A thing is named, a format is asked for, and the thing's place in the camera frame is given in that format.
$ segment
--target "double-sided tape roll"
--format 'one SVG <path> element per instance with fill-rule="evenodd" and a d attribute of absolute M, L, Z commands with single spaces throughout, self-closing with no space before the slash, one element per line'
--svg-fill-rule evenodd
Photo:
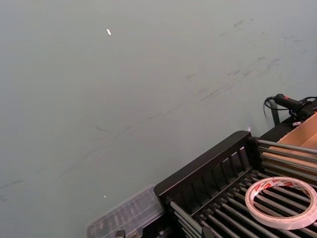
<path fill-rule="evenodd" d="M 303 213 L 293 217 L 273 217 L 259 211 L 253 204 L 254 198 L 263 189 L 267 189 L 273 186 L 287 186 L 301 190 L 311 199 L 309 207 Z M 250 214 L 257 221 L 268 227 L 281 230 L 294 230 L 309 226 L 315 220 L 317 220 L 317 193 L 309 184 L 299 179 L 289 177 L 271 177 L 260 180 L 254 183 L 247 190 L 245 202 L 250 211 Z"/>

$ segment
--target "metal bar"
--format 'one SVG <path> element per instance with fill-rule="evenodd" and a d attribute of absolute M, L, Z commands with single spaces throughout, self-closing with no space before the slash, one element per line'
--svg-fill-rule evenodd
<path fill-rule="evenodd" d="M 257 223 L 255 223 L 254 221 L 252 221 L 251 219 L 247 218 L 246 216 L 242 215 L 240 212 L 237 212 L 236 210 L 234 210 L 233 208 L 229 207 L 227 204 L 223 204 L 222 205 L 224 209 L 228 210 L 229 212 L 231 212 L 232 214 L 235 214 L 237 217 L 240 217 L 241 219 L 243 219 L 246 223 L 248 223 L 249 225 L 253 226 L 254 228 L 256 228 L 257 230 L 259 230 L 260 232 L 264 233 L 266 236 L 270 237 L 270 238 L 278 238 L 278 236 L 274 235 L 272 232 L 268 231 L 267 229 L 261 227 L 260 225 L 258 225 Z"/>
<path fill-rule="evenodd" d="M 307 178 L 307 179 L 311 179 L 311 180 L 317 182 L 317 177 L 315 177 L 313 175 L 309 175 L 309 174 L 306 174 L 306 173 L 303 173 L 303 172 L 300 172 L 300 171 L 291 170 L 291 169 L 288 169 L 288 168 L 285 168 L 285 167 L 282 167 L 282 166 L 273 165 L 273 164 L 268 163 L 268 162 L 262 162 L 262 165 L 263 166 L 272 167 L 272 168 L 275 168 L 275 169 L 279 169 L 279 170 L 287 172 L 287 173 L 292 173 L 294 175 L 301 176 L 301 177 Z M 269 172 L 271 174 L 278 175 L 278 176 L 283 176 L 283 174 L 281 174 L 281 173 L 278 173 L 278 172 L 275 172 L 275 171 L 271 171 L 271 170 L 268 170 L 268 169 L 264 169 L 264 171 Z"/>
<path fill-rule="evenodd" d="M 281 196 L 281 195 L 279 195 L 279 194 L 277 194 L 275 192 L 267 191 L 265 189 L 262 190 L 262 192 L 267 194 L 267 195 L 269 195 L 269 196 L 275 197 L 276 199 L 278 199 L 280 201 L 284 201 L 284 202 L 286 202 L 286 203 L 288 203 L 288 204 L 290 204 L 290 205 L 292 205 L 294 207 L 297 207 L 297 208 L 299 208 L 299 209 L 301 209 L 303 211 L 305 211 L 307 209 L 307 206 L 304 206 L 304 205 L 302 205 L 302 204 L 300 204 L 298 202 L 295 202 L 295 201 L 293 201 L 291 199 L 283 197 L 283 196 Z"/>
<path fill-rule="evenodd" d="M 194 238 L 193 236 L 191 236 L 184 228 L 182 228 L 183 232 L 186 234 L 186 236 L 188 236 L 189 238 Z"/>
<path fill-rule="evenodd" d="M 240 223 L 236 222 L 235 220 L 233 220 L 231 217 L 227 216 L 226 214 L 224 214 L 223 212 L 221 212 L 218 209 L 215 209 L 215 212 L 220 215 L 222 218 L 226 219 L 229 223 L 231 223 L 232 225 L 234 225 L 237 229 L 239 229 L 240 231 L 242 231 L 243 233 L 245 233 L 246 235 L 252 237 L 252 238 L 259 238 L 256 234 L 254 234 L 253 232 L 249 231 L 247 228 L 245 228 L 244 226 L 242 226 Z"/>
<path fill-rule="evenodd" d="M 202 233 L 202 227 L 193 219 L 191 218 L 183 209 L 181 209 L 175 202 L 171 201 L 170 206 L 178 212 L 187 222 L 198 231 L 199 234 Z"/>
<path fill-rule="evenodd" d="M 235 234 L 232 230 L 230 230 L 228 227 L 226 227 L 223 223 L 218 221 L 215 217 L 208 215 L 208 219 L 210 219 L 213 223 L 215 223 L 217 226 L 219 226 L 222 230 L 224 230 L 231 237 L 240 238 L 237 234 Z"/>
<path fill-rule="evenodd" d="M 303 148 L 303 147 L 294 146 L 294 145 L 286 145 L 286 144 L 271 142 L 271 141 L 267 141 L 267 140 L 258 140 L 258 143 L 259 144 L 264 144 L 264 145 L 270 145 L 270 146 L 273 146 L 273 147 L 289 149 L 289 150 L 295 150 L 295 151 L 300 151 L 300 152 L 305 152 L 305 153 L 317 155 L 317 150 L 314 150 L 314 149 Z"/>
<path fill-rule="evenodd" d="M 181 221 L 184 225 L 186 225 L 196 236 L 200 236 L 200 234 L 177 212 L 174 212 L 174 214 L 178 217 L 178 221 Z"/>
<path fill-rule="evenodd" d="M 243 204 L 241 204 L 240 202 L 237 202 L 236 200 L 232 199 L 232 198 L 229 198 L 229 201 L 232 202 L 234 205 L 236 205 L 237 207 L 239 207 L 240 209 L 248 212 L 248 208 L 246 206 L 244 206 Z M 299 238 L 299 236 L 289 232 L 289 231 L 284 231 L 284 230 L 280 230 L 280 232 L 284 233 L 285 235 L 288 235 L 289 237 L 292 237 L 292 238 Z"/>
<path fill-rule="evenodd" d="M 242 187 L 241 190 L 244 191 L 244 192 L 247 192 L 247 189 L 245 189 L 244 187 Z M 286 212 L 286 213 L 288 213 L 288 214 L 290 214 L 292 216 L 298 215 L 297 212 L 295 212 L 295 211 L 293 211 L 293 210 L 291 210 L 291 209 L 289 209 L 287 207 L 284 207 L 284 206 L 278 204 L 277 202 L 274 202 L 274 201 L 272 201 L 272 200 L 270 200 L 270 199 L 268 199 L 266 197 L 263 197 L 263 196 L 261 196 L 259 194 L 256 196 L 256 198 L 258 198 L 259 200 L 261 200 L 263 202 L 266 202 L 269 205 L 272 205 L 272 206 L 274 206 L 274 207 L 276 207 L 276 208 L 282 210 L 283 212 Z"/>
<path fill-rule="evenodd" d="M 313 173 L 317 173 L 317 169 L 316 169 L 316 168 L 313 168 L 313 167 L 308 167 L 308 166 L 305 166 L 305 165 L 301 165 L 301 164 L 298 164 L 298 163 L 286 161 L 286 160 L 283 160 L 283 159 L 278 159 L 278 158 L 271 157 L 271 156 L 268 156 L 268 155 L 260 155 L 260 157 L 261 157 L 262 159 L 278 161 L 278 162 L 284 163 L 284 164 L 286 164 L 286 165 L 295 166 L 295 167 L 301 168 L 301 169 L 303 169 L 303 170 L 308 170 L 308 171 L 311 171 L 311 172 L 313 172 Z"/>
<path fill-rule="evenodd" d="M 182 221 L 178 220 L 179 224 L 182 225 L 182 228 L 187 231 L 188 234 L 190 234 L 192 237 L 196 238 L 197 236 L 184 224 Z"/>
<path fill-rule="evenodd" d="M 302 155 L 286 153 L 286 152 L 282 152 L 282 151 L 278 151 L 278 150 L 272 150 L 272 149 L 268 149 L 268 148 L 264 148 L 264 147 L 258 147 L 258 149 L 260 151 L 268 152 L 268 153 L 271 153 L 271 154 L 274 154 L 274 155 L 291 157 L 291 158 L 307 161 L 307 162 L 310 162 L 310 163 L 317 163 L 317 158 L 312 158 L 312 157 L 306 157 L 306 156 L 302 156 Z"/>
<path fill-rule="evenodd" d="M 257 179 L 257 178 L 252 178 L 252 179 L 253 179 L 253 181 L 255 181 L 255 182 L 260 181 L 260 180 Z M 290 196 L 292 196 L 292 197 L 298 198 L 298 199 L 300 199 L 300 200 L 302 200 L 302 201 L 304 201 L 304 202 L 308 202 L 308 203 L 311 202 L 311 200 L 310 200 L 309 198 L 306 198 L 306 197 L 304 197 L 304 196 L 302 196 L 302 195 L 299 195 L 299 194 L 297 194 L 297 193 L 294 193 L 294 192 L 291 192 L 291 191 L 289 191 L 289 190 L 286 190 L 286 189 L 284 189 L 284 188 L 282 188 L 282 187 L 274 186 L 274 187 L 272 187 L 272 189 L 273 189 L 273 190 L 276 190 L 276 191 L 279 191 L 279 192 L 282 192 L 282 193 L 285 193 L 285 194 L 290 195 Z"/>
<path fill-rule="evenodd" d="M 269 209 L 269 208 L 263 206 L 262 204 L 259 204 L 259 203 L 257 203 L 257 202 L 253 202 L 253 204 L 254 204 L 255 207 L 257 207 L 258 209 L 260 209 L 260 210 L 266 212 L 267 214 L 269 214 L 269 215 L 271 215 L 271 216 L 284 217 L 284 216 L 282 216 L 281 214 L 279 214 L 279 213 L 277 213 L 277 212 L 275 212 L 275 211 L 273 211 L 273 210 L 271 210 L 271 209 Z M 305 234 L 307 234 L 307 235 L 309 235 L 309 236 L 312 236 L 312 237 L 314 237 L 314 238 L 317 238 L 317 233 L 316 233 L 316 232 L 313 232 L 313 231 L 311 231 L 311 230 L 309 230 L 309 229 L 307 229 L 307 228 L 301 228 L 301 229 L 299 229 L 299 230 L 301 230 L 302 232 L 304 232 Z"/>
<path fill-rule="evenodd" d="M 240 196 L 240 198 L 242 197 L 242 199 L 244 198 L 241 194 L 238 194 L 238 193 L 235 193 L 234 195 L 237 196 L 237 197 Z M 236 200 L 234 200 L 234 199 L 232 199 L 232 198 L 229 198 L 229 202 L 231 202 L 231 203 L 234 204 L 235 206 L 237 206 L 237 207 L 239 207 L 240 209 L 242 209 L 242 210 L 244 210 L 244 211 L 246 211 L 246 212 L 249 213 L 249 209 L 248 209 L 246 206 L 244 206 L 243 204 L 241 204 L 240 202 L 237 202 Z M 257 203 L 257 202 L 253 202 L 253 204 L 254 204 L 256 207 L 258 207 L 259 209 L 263 210 L 264 212 L 268 213 L 268 214 L 271 215 L 271 216 L 283 217 L 283 216 L 280 215 L 279 213 L 277 213 L 277 212 L 275 212 L 275 211 L 273 211 L 273 210 L 271 210 L 271 209 L 269 209 L 269 208 L 267 208 L 267 207 L 265 207 L 265 206 L 263 206 L 263 205 L 261 205 L 261 204 L 259 204 L 259 203 Z M 315 233 L 315 232 L 313 232 L 313 231 L 311 231 L 311 230 L 309 230 L 309 229 L 307 229 L 307 228 L 302 228 L 302 229 L 300 229 L 300 230 L 301 230 L 302 232 L 304 232 L 304 233 L 306 233 L 306 234 L 312 236 L 312 237 L 317 238 L 317 233 Z"/>
<path fill-rule="evenodd" d="M 211 226 L 209 226 L 204 220 L 200 221 L 204 227 L 208 227 L 216 238 L 223 238 L 218 232 L 216 232 Z"/>

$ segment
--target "gray surface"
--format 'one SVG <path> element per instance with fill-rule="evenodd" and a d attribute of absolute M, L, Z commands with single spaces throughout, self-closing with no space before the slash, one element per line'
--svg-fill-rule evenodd
<path fill-rule="evenodd" d="M 268 130 L 264 98 L 316 92 L 316 5 L 2 0 L 1 237 L 84 237 L 230 133 Z"/>

